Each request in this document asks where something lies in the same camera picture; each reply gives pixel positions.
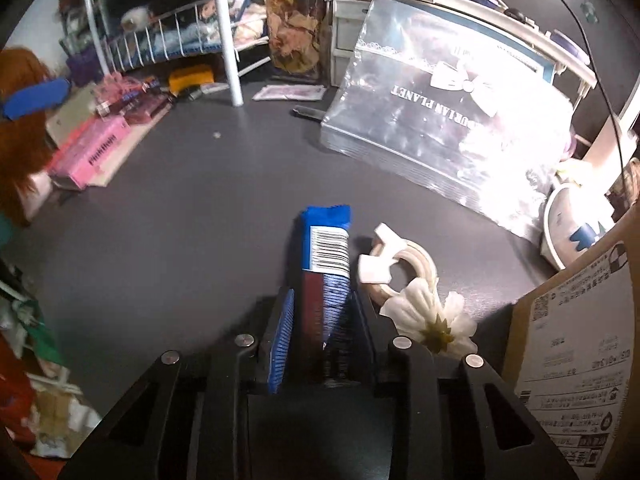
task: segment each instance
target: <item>barcode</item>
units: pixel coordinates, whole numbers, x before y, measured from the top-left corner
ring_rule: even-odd
[[[312,272],[349,277],[349,234],[339,227],[311,226]]]
[[[531,390],[522,390],[520,392],[520,397],[519,397],[520,402],[526,406],[527,403],[529,402],[530,396],[531,396]]]
[[[533,321],[549,315],[549,295],[540,296],[533,302]]]

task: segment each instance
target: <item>white flower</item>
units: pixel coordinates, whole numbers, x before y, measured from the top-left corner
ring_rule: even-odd
[[[425,279],[415,278],[400,294],[385,301],[380,314],[393,320],[400,335],[425,345],[434,354],[461,358],[478,352],[469,339],[478,324],[462,312],[464,304],[461,294],[450,292],[443,308],[435,283],[430,288]]]

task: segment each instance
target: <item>pink box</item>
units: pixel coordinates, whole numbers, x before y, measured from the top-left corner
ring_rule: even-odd
[[[129,125],[121,116],[94,121],[50,168],[51,179],[65,189],[84,189],[102,161],[129,133]]]

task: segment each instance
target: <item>yellow object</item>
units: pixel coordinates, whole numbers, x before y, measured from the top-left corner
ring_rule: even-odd
[[[180,70],[174,70],[169,76],[169,90],[178,95],[181,90],[189,86],[213,83],[213,70],[209,65],[195,65]]]

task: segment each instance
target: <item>brown hair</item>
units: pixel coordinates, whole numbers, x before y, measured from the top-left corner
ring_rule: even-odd
[[[26,48],[0,52],[0,99],[49,78],[49,70]],[[0,122],[0,212],[16,225],[26,225],[21,192],[33,189],[30,175],[44,168],[51,158],[46,144],[44,112],[15,121]]]

